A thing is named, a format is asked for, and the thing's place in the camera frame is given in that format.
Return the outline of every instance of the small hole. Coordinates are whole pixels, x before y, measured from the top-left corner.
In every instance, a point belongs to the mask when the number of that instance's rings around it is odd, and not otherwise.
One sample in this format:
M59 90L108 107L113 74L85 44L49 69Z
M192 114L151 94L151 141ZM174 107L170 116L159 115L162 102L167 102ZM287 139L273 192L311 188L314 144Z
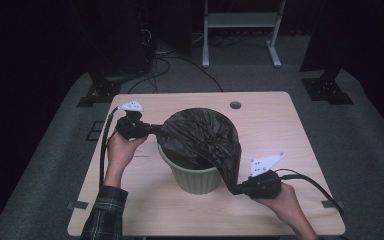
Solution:
M239 109L242 107L241 103L240 102L237 102L237 101L233 101L230 103L230 107L233 108L233 109Z

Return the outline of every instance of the gray carpet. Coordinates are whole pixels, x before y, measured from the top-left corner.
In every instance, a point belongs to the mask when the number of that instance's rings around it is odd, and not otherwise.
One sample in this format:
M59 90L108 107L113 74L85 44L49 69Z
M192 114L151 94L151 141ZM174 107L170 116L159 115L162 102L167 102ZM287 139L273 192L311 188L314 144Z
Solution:
M261 38L245 37L228 48L210 48L210 68L226 92L286 91L291 95L333 196L342 201L349 239L384 239L384 120L355 78L341 71L337 83L354 105L312 102L299 73L308 36L279 36L277 51L283 67L272 66ZM175 53L201 64L201 48ZM131 93L218 92L215 82L194 65L166 59L170 70L144 81ZM153 72L166 64L153 63ZM125 83L121 93L140 80ZM17 188L0 216L1 239L75 239L67 234L67 204L80 192L97 142L86 141L94 121L105 120L108 103L77 108L91 85L88 74L76 81L50 124Z

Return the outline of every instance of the shirt sleeve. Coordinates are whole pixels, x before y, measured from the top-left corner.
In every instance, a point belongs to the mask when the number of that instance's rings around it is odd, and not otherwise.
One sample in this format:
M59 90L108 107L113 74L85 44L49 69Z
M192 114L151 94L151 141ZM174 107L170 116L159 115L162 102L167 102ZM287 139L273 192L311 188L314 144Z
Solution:
M118 240L123 238L123 212L128 193L123 189L102 186L96 197L80 239Z

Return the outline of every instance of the dark background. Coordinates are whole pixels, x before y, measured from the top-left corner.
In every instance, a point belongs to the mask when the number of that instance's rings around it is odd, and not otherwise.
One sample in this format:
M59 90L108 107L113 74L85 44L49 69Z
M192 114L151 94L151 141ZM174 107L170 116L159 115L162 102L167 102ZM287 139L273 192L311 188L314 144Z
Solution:
M277 4L210 2L219 11L264 10ZM202 30L203 1L183 3L192 9L191 31ZM99 13L79 1L0 0L0 212L67 91L87 71L94 54L90 37L105 42L100 30L85 34L100 21ZM384 117L384 1L288 1L281 33L313 35L304 71L325 68L333 54L329 49L340 49L343 68L361 82Z

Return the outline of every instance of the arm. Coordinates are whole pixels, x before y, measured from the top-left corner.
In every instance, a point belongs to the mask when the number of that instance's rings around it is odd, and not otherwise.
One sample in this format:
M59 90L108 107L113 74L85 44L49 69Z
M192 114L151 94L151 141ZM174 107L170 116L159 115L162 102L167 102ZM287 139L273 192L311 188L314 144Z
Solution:
M288 224L300 240L318 239L316 232L302 212L295 190L282 183L282 191L275 199L253 199L270 208L276 216Z
M104 183L80 239L122 239L123 211L128 193L120 188L120 182L136 148L145 140L139 138L128 141L117 132L108 139L108 168Z

